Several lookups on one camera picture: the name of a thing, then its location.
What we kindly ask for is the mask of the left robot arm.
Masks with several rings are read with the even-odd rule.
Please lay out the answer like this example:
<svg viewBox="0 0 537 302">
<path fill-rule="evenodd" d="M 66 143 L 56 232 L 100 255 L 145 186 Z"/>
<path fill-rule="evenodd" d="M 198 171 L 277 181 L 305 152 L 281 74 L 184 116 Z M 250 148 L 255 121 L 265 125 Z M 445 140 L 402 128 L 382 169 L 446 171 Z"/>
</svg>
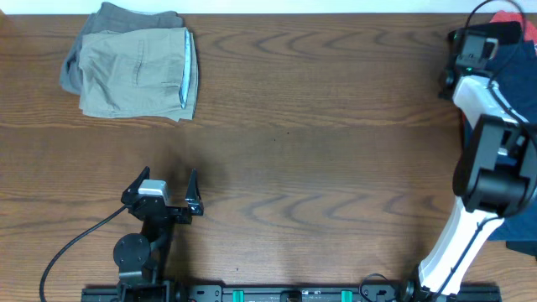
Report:
<svg viewBox="0 0 537 302">
<path fill-rule="evenodd" d="M 120 301 L 180 299 L 182 293 L 175 288 L 175 282 L 164 278 L 174 229 L 176 225 L 192 223 L 193 216 L 204 214 L 196 170 L 190 174 L 184 207 L 171 206 L 167 183 L 149 176 L 150 168 L 146 167 L 121 198 L 128 213 L 143 225 L 140 232 L 119 239 L 113 249 Z"/>
</svg>

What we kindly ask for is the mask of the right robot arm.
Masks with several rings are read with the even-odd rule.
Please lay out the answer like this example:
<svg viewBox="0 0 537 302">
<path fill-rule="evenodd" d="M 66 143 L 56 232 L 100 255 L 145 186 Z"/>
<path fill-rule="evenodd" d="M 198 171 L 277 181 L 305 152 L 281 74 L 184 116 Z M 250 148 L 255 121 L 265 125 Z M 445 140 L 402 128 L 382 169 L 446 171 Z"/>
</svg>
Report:
<svg viewBox="0 0 537 302">
<path fill-rule="evenodd" d="M 502 95 L 499 70 L 487 63 L 504 45 L 520 48 L 516 21 L 465 26 L 449 33 L 440 95 L 452 101 L 472 135 L 452 180 L 455 203 L 438 241 L 399 287 L 399 301 L 456 301 L 474 258 L 505 219 L 536 197 L 535 126 Z"/>
</svg>

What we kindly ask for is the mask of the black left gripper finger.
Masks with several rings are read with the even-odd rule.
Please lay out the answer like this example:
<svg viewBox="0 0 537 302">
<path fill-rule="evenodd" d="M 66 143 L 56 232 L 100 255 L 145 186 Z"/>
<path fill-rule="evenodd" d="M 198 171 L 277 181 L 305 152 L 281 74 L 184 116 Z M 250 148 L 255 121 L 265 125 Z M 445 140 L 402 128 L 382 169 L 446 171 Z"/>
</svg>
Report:
<svg viewBox="0 0 537 302">
<path fill-rule="evenodd" d="M 193 169 L 187 186 L 185 201 L 190 209 L 201 209 L 202 199 L 198 188 L 197 170 Z"/>
<path fill-rule="evenodd" d="M 147 180 L 150 176 L 150 168 L 148 166 L 144 167 L 142 172 L 138 177 L 131 183 L 131 185 L 125 190 L 126 194 L 137 194 L 138 188 L 141 184 Z"/>
</svg>

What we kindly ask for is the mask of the navy blue shorts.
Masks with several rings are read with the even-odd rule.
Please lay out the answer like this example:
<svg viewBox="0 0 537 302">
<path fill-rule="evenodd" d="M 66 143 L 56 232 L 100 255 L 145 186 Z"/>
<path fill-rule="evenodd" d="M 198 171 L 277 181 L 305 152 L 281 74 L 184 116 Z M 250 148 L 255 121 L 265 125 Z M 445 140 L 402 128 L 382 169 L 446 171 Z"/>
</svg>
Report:
<svg viewBox="0 0 537 302">
<path fill-rule="evenodd" d="M 498 48 L 497 55 L 487 63 L 486 70 L 496 71 L 508 56 L 517 50 L 508 66 L 499 74 L 499 89 L 512 108 L 532 124 L 536 124 L 536 53 L 532 42 L 518 49 L 515 44 Z M 494 231 L 489 241 L 535 242 L 536 200 L 519 215 L 510 217 Z"/>
</svg>

